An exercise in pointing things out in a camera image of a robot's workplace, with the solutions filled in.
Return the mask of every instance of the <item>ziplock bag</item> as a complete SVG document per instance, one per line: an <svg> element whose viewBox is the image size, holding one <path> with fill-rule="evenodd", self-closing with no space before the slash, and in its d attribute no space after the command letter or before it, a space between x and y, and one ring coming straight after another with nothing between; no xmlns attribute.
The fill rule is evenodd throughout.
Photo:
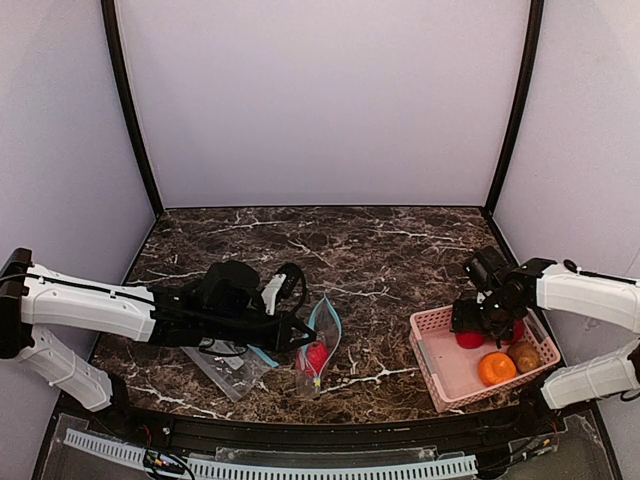
<svg viewBox="0 0 640 480"><path fill-rule="evenodd" d="M315 330L317 338L296 352L296 388L301 395L316 396L342 338L340 317L326 295L311 312L308 326Z"/></svg>
<svg viewBox="0 0 640 480"><path fill-rule="evenodd" d="M219 357L202 353L197 347L183 347L191 360L220 387L232 402L245 396L278 363L256 347L238 347L232 342L216 341L212 350L226 355L239 353L234 357Z"/></svg>

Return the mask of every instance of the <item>marble tabletop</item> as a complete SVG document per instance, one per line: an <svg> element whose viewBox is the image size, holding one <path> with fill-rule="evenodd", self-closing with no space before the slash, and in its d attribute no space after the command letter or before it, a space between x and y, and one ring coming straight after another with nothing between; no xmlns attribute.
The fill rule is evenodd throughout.
<svg viewBox="0 0 640 480"><path fill-rule="evenodd" d="M316 399L296 395L294 354L237 403L180 350L102 335L93 363L127 382L137 407L180 415L286 424L378 423L439 416L409 344L412 313L451 304L470 288L462 262L496 245L477 208L274 207L169 210L130 285L179 286L213 262L241 260L263 280L285 262L305 271L310 298L327 295L343 338ZM517 393L448 415L510 405Z"/></svg>

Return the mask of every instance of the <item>robotic arm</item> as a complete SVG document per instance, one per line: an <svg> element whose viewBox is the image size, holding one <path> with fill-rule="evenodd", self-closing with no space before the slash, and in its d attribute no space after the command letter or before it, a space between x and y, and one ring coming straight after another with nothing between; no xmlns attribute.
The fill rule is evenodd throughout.
<svg viewBox="0 0 640 480"><path fill-rule="evenodd" d="M454 304L452 330L482 332L496 340L513 339L516 320L527 309L563 310L603 320L640 333L640 282L585 271L566 260L534 258L513 268L492 247L464 265L479 292L477 299ZM542 387L552 409L640 389L640 342L608 355L552 373Z"/></svg>
<svg viewBox="0 0 640 480"><path fill-rule="evenodd" d="M290 311L276 311L302 293ZM271 351L289 351L315 340L296 317L306 299L304 274L285 264L263 288L246 264L213 264L204 278L180 289L122 287L61 275L31 262L17 249L0 271L0 358L15 359L75 397L90 411L113 403L112 378L79 358L45 325L57 324L123 335L168 347L200 347L229 340Z"/></svg>

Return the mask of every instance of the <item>pink plastic basket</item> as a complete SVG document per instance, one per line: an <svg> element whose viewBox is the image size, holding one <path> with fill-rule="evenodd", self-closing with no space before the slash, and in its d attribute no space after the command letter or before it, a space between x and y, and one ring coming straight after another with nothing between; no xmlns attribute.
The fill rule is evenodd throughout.
<svg viewBox="0 0 640 480"><path fill-rule="evenodd" d="M485 387L478 377L480 359L495 352L491 340L479 348L460 347L451 333L452 306L411 315L411 346L440 413L460 408L523 385L560 361L560 352L540 322L531 313L524 319L524 340L540 354L542 366L500 385Z"/></svg>

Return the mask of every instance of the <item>brown potato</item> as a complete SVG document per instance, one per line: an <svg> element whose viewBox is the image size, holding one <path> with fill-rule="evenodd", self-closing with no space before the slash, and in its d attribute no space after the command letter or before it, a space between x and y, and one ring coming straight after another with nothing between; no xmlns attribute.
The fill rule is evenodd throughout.
<svg viewBox="0 0 640 480"><path fill-rule="evenodd" d="M520 373L527 373L538 368L542 362L540 355L529 343L521 340L514 343L507 350L507 355L511 357Z"/></svg>

